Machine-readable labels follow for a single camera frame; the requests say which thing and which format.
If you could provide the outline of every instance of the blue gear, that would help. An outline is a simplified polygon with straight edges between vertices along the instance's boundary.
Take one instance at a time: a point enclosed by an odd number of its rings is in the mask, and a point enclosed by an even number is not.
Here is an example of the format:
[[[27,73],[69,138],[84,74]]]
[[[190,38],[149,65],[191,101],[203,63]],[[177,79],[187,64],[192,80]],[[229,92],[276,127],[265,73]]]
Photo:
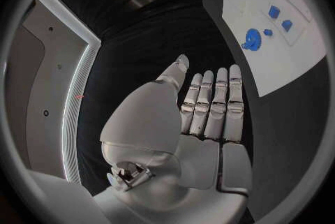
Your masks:
[[[257,51],[261,47],[262,38],[258,30],[251,28],[247,31],[246,42],[242,44],[243,49]]]

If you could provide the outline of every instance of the blue object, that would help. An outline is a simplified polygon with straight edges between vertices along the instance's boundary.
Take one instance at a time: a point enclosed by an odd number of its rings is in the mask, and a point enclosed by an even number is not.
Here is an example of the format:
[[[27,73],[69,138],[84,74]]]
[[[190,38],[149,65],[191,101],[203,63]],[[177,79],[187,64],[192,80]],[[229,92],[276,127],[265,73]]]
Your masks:
[[[288,32],[290,30],[290,28],[292,27],[293,23],[291,20],[284,20],[281,23],[282,27]]]
[[[272,32],[272,30],[264,30],[263,31],[263,33],[264,33],[264,35],[266,35],[266,36],[272,36],[273,35],[273,32]]]
[[[262,38],[258,30],[251,28],[247,31],[246,42],[242,44],[243,49],[257,51],[261,47]]]
[[[280,13],[279,8],[271,5],[270,10],[269,10],[269,16],[271,18],[278,18],[279,13]]]

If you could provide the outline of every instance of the blue toy piece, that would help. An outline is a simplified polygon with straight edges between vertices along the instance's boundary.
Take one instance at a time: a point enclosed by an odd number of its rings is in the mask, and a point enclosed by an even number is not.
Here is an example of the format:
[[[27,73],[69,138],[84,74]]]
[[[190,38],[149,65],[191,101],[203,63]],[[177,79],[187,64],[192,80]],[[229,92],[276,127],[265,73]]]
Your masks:
[[[273,35],[272,30],[268,30],[268,29],[264,30],[263,33],[264,33],[265,36],[272,36]]]
[[[271,18],[278,18],[279,13],[280,13],[279,8],[271,5],[270,10],[269,10],[269,16]]]
[[[261,47],[262,38],[258,30],[251,28],[247,31],[246,42],[242,44],[243,49],[257,51]]]
[[[290,30],[290,28],[292,27],[293,23],[291,20],[284,20],[281,23],[281,26],[288,32]]]

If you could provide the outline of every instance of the white panel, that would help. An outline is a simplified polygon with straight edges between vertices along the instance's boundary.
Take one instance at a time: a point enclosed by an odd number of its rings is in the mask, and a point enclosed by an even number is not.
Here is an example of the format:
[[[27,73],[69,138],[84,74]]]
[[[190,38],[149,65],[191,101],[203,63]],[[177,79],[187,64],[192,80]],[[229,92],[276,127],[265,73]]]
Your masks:
[[[271,5],[280,8],[277,19],[268,15]],[[304,0],[223,0],[222,18],[240,45],[248,29],[256,28],[261,34],[258,51],[243,50],[260,97],[292,82],[326,55],[320,30]],[[283,20],[293,23],[288,32],[281,25]],[[263,34],[266,28],[273,31],[272,37]]]

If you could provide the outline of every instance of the robotic hand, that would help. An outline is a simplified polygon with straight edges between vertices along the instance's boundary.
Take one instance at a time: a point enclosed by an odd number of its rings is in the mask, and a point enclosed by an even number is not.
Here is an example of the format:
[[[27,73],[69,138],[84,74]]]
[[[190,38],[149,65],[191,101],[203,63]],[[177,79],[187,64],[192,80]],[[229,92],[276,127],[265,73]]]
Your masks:
[[[220,206],[227,200],[224,193],[244,197],[237,206],[241,208],[250,195],[251,164],[239,144],[240,68],[232,65],[229,79],[225,68],[218,70],[213,100],[213,72],[196,74],[179,111],[176,100],[188,67],[187,57],[180,55],[155,81],[137,88],[101,134],[103,157],[112,167],[107,177],[114,195],[135,211],[146,208],[148,216],[148,208],[154,210],[153,216],[167,208],[175,213],[170,216],[178,216],[182,210],[203,206],[201,201],[216,199],[213,217],[221,217]]]

